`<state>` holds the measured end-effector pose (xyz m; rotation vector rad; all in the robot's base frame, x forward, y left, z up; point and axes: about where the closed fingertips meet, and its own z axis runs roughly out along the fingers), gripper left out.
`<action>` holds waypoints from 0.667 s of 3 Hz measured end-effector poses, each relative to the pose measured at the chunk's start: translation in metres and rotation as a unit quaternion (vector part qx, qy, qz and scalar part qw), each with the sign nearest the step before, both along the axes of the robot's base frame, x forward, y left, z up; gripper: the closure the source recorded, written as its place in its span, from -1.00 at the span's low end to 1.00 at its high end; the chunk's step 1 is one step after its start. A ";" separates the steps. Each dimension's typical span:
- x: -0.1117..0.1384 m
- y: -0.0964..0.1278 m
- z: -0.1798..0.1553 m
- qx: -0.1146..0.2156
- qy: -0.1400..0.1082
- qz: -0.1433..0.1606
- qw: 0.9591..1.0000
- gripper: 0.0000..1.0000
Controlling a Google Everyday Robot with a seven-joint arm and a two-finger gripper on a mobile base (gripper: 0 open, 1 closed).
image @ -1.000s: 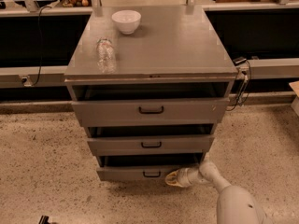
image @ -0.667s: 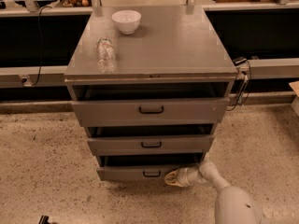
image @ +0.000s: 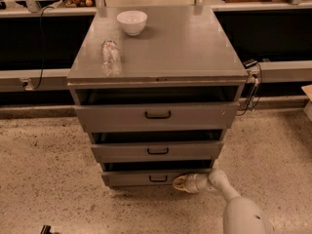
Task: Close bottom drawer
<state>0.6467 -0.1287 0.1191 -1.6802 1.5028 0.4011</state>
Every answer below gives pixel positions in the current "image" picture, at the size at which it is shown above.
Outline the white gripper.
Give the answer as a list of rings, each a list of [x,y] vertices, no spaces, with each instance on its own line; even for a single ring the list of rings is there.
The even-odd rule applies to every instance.
[[[211,187],[211,183],[207,174],[189,174],[176,177],[173,187],[179,191],[195,194],[207,191]]]

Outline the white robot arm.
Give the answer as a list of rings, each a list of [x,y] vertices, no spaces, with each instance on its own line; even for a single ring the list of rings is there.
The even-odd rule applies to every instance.
[[[253,200],[243,197],[221,169],[212,169],[208,174],[180,175],[174,179],[173,187],[190,194],[220,194],[226,202],[223,234],[275,234],[274,226],[261,207]]]

